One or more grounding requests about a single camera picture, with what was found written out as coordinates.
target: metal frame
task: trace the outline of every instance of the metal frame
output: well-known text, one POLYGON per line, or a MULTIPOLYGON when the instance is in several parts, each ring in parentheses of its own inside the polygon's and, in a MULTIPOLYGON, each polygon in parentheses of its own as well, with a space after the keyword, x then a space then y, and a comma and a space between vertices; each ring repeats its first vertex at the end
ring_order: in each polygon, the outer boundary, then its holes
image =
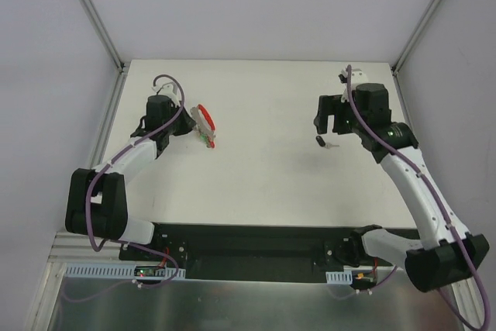
POLYGON ((103 46, 108 52, 108 55, 110 56, 110 58, 112 58, 115 67, 117 67, 119 70, 122 70, 124 63, 122 62, 122 59, 119 56, 119 52, 115 48, 114 43, 110 39, 109 32, 105 28, 105 25, 103 24, 103 21, 100 18, 100 15, 96 10, 93 1, 92 0, 79 0, 79 1, 81 2, 81 6, 86 12, 86 15, 88 16, 91 24, 95 28, 95 32, 98 35, 98 38, 100 38, 103 46))
POLYGON ((432 17, 436 14, 436 11, 439 8, 439 5, 441 4, 442 1, 443 0, 431 0, 427 5, 427 8, 422 14, 420 20, 418 21, 417 26, 413 30, 412 35, 408 39, 405 48, 403 48, 403 51, 400 53, 398 61, 393 66, 394 75, 397 75, 398 72, 403 67, 403 65, 405 64, 405 61, 407 60, 408 56, 410 56, 410 53, 415 48, 417 42, 420 40, 420 37, 423 35, 425 31, 425 28, 431 21, 432 17))
MULTIPOLYGON (((115 48, 115 45, 112 42, 112 39, 110 38, 109 33, 105 28, 95 5, 93 4, 93 1, 80 0, 80 2, 91 24, 95 28, 95 32, 119 72, 112 88, 112 92, 106 102, 106 110, 98 129, 98 137, 88 160, 89 165, 93 166, 102 160, 103 153, 105 152, 105 147, 109 139, 108 137, 115 118, 119 99, 126 81, 129 63, 124 63, 119 56, 119 52, 115 48)), ((405 61, 411 55, 415 46, 422 37, 425 28, 429 25, 429 22, 436 14, 436 11, 439 9, 442 2, 443 0, 431 0, 429 2, 426 10, 422 14, 421 19, 398 57, 397 62, 391 69, 396 87, 398 89, 401 107, 404 110, 405 120, 410 126, 412 126, 411 116, 409 115, 408 106, 401 94, 401 82, 398 81, 398 72, 405 65, 405 61)), ((43 274, 43 280, 39 291, 36 294, 34 306, 29 314, 27 323, 28 329, 44 331, 49 326, 67 262, 120 263, 119 248, 119 245, 109 243, 105 246, 102 252, 96 253, 90 247, 85 236, 77 236, 63 232, 58 233, 55 237, 52 250, 50 251, 50 255, 48 257, 46 270, 43 274)), ((139 261, 135 261, 134 263, 146 264, 139 261)), ((452 285, 452 289, 461 314, 473 324, 481 322, 483 312, 481 309, 481 304, 478 301, 477 293, 474 289, 473 280, 456 283, 452 285)))

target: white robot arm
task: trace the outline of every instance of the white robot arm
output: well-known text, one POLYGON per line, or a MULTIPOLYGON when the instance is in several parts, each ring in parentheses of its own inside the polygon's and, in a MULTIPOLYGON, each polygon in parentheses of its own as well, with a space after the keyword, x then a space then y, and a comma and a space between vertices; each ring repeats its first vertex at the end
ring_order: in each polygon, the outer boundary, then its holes
POLYGON ((90 170, 79 168, 73 173, 65 220, 67 231, 141 244, 153 239, 153 223, 128 216, 126 184, 162 154, 171 135, 189 133, 197 124, 185 110, 180 110, 179 100, 174 89, 168 89, 169 84, 161 87, 154 84, 153 88, 156 94, 148 98, 146 115, 128 143, 109 161, 90 170), (89 193, 91 206, 87 209, 89 193), (88 233, 88 210, 92 234, 88 233))
MULTIPOLYGON (((347 71, 339 76, 348 83, 347 71)), ((432 179, 418 141, 404 123, 391 121, 388 91, 382 84, 369 83, 362 70, 352 70, 351 90, 363 122, 358 120, 350 104, 348 90, 343 95, 321 96, 314 124, 317 133, 327 133, 328 117, 334 116, 334 133, 355 133, 362 145, 369 150, 377 163, 391 177, 405 200, 417 225, 419 240, 407 240, 389 233, 380 226, 356 229, 350 239, 343 242, 334 255, 343 264, 358 266, 367 257, 379 257, 405 269, 414 286, 420 291, 430 291, 470 277, 467 266, 452 228, 462 238, 475 267, 481 264, 489 245, 483 235, 472 236, 469 229, 458 219, 432 179), (366 131, 363 124, 372 129, 375 136, 366 131), (379 140, 395 152, 386 149, 379 140), (406 156, 417 171, 402 156, 406 156), (442 202, 450 223, 440 210, 426 178, 442 202)))

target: purple cable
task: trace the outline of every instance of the purple cable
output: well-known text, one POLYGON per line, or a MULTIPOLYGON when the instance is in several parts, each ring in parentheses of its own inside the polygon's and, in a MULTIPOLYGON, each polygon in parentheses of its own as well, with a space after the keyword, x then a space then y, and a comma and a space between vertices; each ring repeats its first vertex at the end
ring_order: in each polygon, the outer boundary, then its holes
POLYGON ((458 246, 460 247, 460 250, 462 251, 462 254, 463 254, 463 258, 465 259, 465 261, 467 262, 467 265, 470 269, 470 272, 472 274, 472 276, 474 277, 474 280, 475 280, 475 283, 477 284, 477 287, 479 288, 479 292, 480 292, 480 296, 482 297, 482 303, 484 305, 484 322, 482 324, 482 326, 478 329, 472 325, 470 325, 468 323, 467 320, 465 320, 464 317, 462 317, 462 315, 454 308, 454 306, 448 301, 448 299, 446 298, 446 296, 443 296, 443 298, 445 299, 445 301, 448 303, 448 306, 453 310, 454 314, 456 315, 456 317, 458 317, 458 319, 465 325, 467 326, 469 329, 472 329, 473 331, 487 331, 489 329, 489 323, 491 322, 491 306, 489 304, 489 298, 487 296, 487 292, 484 288, 484 285, 482 284, 482 280, 481 280, 481 277, 479 276, 479 274, 477 273, 477 269, 475 268, 474 264, 472 263, 472 260, 470 259, 470 256, 467 252, 467 249, 465 248, 465 246, 463 245, 463 241, 462 239, 460 238, 460 235, 458 234, 458 232, 456 231, 455 227, 451 225, 451 218, 450 218, 450 214, 448 213, 448 211, 446 211, 446 207, 444 206, 443 204, 443 201, 441 201, 441 198, 439 197, 439 195, 437 194, 437 191, 436 189, 434 188, 434 186, 432 185, 431 181, 427 178, 427 176, 425 176, 423 173, 422 173, 422 170, 419 168, 419 166, 417 166, 415 163, 413 163, 410 159, 408 159, 408 157, 406 157, 405 155, 403 155, 402 153, 400 153, 399 151, 397 151, 394 147, 390 146, 388 143, 386 143, 385 141, 383 141, 366 123, 365 121, 363 120, 362 116, 360 115, 360 113, 358 112, 358 109, 357 109, 357 106, 355 105, 355 100, 353 98, 353 95, 352 95, 352 88, 351 88, 351 74, 352 74, 352 71, 351 71, 351 65, 348 65, 348 67, 346 68, 346 71, 348 72, 348 77, 346 79, 346 90, 348 91, 348 99, 350 100, 350 105, 351 105, 351 109, 353 110, 353 114, 355 114, 356 116, 356 119, 358 120, 358 122, 360 123, 360 125, 367 131, 367 133, 374 139, 376 140, 380 145, 382 145, 383 147, 385 147, 390 153, 396 155, 397 157, 399 157, 401 160, 403 160, 408 166, 410 166, 417 175, 419 175, 419 177, 422 179, 422 181, 424 182, 425 186, 428 188, 428 190, 430 191, 430 193, 432 194, 432 197, 434 198, 434 200, 436 201, 436 204, 438 205, 439 207, 439 210, 441 211, 441 214, 443 215, 443 218, 444 218, 444 221, 446 222, 447 226, 449 227, 449 231, 451 232, 451 234, 453 235, 453 238, 455 239, 456 243, 458 244, 458 246))
MULTIPOLYGON (((170 118, 170 120, 167 121, 167 123, 163 124, 159 128, 155 129, 153 132, 148 133, 147 135, 141 137, 138 139, 134 145, 138 145, 142 143, 144 140, 149 139, 152 136, 155 136, 157 133, 163 131, 166 129, 168 126, 170 126, 181 114, 181 112, 184 110, 184 91, 179 82, 171 77, 170 75, 167 74, 162 74, 159 75, 159 77, 155 78, 153 80, 153 84, 156 84, 156 81, 158 78, 169 78, 171 79, 179 89, 179 92, 181 93, 181 104, 179 106, 179 109, 176 111, 176 113, 170 118)), ((121 151, 119 151, 111 160, 110 164, 106 164, 100 172, 98 172, 93 180, 91 180, 90 185, 88 186, 88 191, 86 192, 86 201, 85 201, 85 209, 84 209, 84 214, 86 218, 86 230, 88 232, 88 237, 90 240, 91 247, 93 248, 94 251, 100 252, 107 240, 103 240, 100 242, 100 245, 97 246, 96 241, 95 241, 95 235, 93 234, 93 225, 91 223, 91 195, 93 194, 93 189, 95 188, 96 183, 100 178, 103 176, 103 174, 109 170, 109 168, 112 166, 111 164, 114 164, 117 160, 119 160, 124 154, 126 154, 128 151, 130 151, 133 148, 133 145, 128 145, 127 147, 124 147, 121 151)))
POLYGON ((352 298, 353 296, 357 296, 359 294, 361 294, 362 292, 358 292, 356 293, 355 291, 353 292, 350 292, 348 295, 344 295, 344 296, 337 296, 337 295, 334 295, 331 291, 330 288, 327 289, 327 292, 329 293, 329 295, 331 295, 331 298, 333 298, 334 300, 338 300, 338 301, 343 301, 343 300, 348 300, 349 298, 352 298))
POLYGON ((398 267, 393 267, 393 270, 389 272, 389 274, 382 280, 380 281, 379 283, 377 283, 375 286, 374 286, 374 290, 380 286, 382 286, 384 283, 386 283, 386 281, 389 281, 389 279, 393 276, 394 273, 396 273, 396 271, 398 270, 398 267))
POLYGON ((65 282, 63 285, 62 285, 62 288, 60 289, 60 296, 66 301, 66 302, 70 302, 72 304, 79 304, 80 302, 89 302, 90 300, 93 300, 94 298, 98 298, 104 294, 106 294, 107 292, 113 290, 114 288, 120 286, 121 284, 125 284, 125 283, 132 283, 129 279, 126 279, 124 281, 119 281, 119 282, 116 282, 114 283, 112 286, 108 286, 107 288, 105 288, 104 290, 100 291, 100 292, 97 292, 96 294, 93 294, 93 295, 90 295, 90 296, 87 296, 86 298, 70 298, 67 293, 66 293, 66 287, 67 287, 67 282, 65 282))

